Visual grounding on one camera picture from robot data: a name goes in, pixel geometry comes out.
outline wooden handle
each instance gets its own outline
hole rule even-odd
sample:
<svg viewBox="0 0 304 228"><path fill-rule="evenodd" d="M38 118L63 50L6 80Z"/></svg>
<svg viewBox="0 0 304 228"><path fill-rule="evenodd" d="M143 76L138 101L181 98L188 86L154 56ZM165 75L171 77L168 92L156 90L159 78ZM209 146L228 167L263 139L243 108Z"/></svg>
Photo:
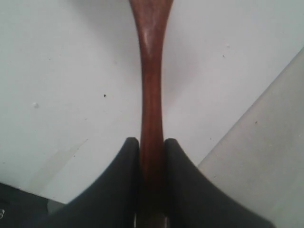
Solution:
<svg viewBox="0 0 304 228"><path fill-rule="evenodd" d="M173 0L130 0L142 61L142 186L137 227L164 226L165 154L162 132L162 47Z"/></svg>

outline small stain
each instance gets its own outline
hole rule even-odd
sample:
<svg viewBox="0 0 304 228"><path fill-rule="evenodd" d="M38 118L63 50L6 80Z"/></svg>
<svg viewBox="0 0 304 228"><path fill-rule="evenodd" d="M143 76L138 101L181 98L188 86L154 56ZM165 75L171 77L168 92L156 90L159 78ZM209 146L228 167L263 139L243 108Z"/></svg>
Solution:
<svg viewBox="0 0 304 228"><path fill-rule="evenodd" d="M33 106L34 108L36 108L36 109L40 107L40 105L39 105L37 102L33 102L33 103L32 103L32 106Z"/></svg>

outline wooden spoon handle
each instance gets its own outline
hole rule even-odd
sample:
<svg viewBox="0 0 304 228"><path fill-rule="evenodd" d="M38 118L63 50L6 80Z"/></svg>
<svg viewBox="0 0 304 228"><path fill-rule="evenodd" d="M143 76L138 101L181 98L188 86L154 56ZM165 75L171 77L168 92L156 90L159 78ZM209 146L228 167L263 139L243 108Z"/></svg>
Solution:
<svg viewBox="0 0 304 228"><path fill-rule="evenodd" d="M142 62L142 135L140 167L142 186L138 227L164 224L165 154L162 131L162 47L173 0L130 0Z"/></svg>

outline white surface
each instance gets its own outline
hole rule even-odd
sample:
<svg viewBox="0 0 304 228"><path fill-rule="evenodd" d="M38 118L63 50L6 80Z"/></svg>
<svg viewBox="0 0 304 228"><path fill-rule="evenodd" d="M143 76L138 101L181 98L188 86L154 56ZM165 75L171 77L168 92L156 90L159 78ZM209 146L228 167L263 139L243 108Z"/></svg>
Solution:
<svg viewBox="0 0 304 228"><path fill-rule="evenodd" d="M196 164L302 48L303 6L174 2L164 134ZM139 138L140 58L127 0L2 0L0 77L1 182L68 202L126 137Z"/></svg>
<svg viewBox="0 0 304 228"><path fill-rule="evenodd" d="M277 228L304 227L304 49L200 164Z"/></svg>

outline dark wooden rod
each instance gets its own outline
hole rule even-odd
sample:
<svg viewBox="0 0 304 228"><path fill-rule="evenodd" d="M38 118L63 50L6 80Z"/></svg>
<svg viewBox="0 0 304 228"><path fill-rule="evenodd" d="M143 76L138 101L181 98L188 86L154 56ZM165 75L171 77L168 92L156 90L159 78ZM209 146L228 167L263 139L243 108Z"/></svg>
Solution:
<svg viewBox="0 0 304 228"><path fill-rule="evenodd" d="M173 0L130 0L142 62L142 182L137 227L164 227L165 154L162 131L162 47Z"/></svg>

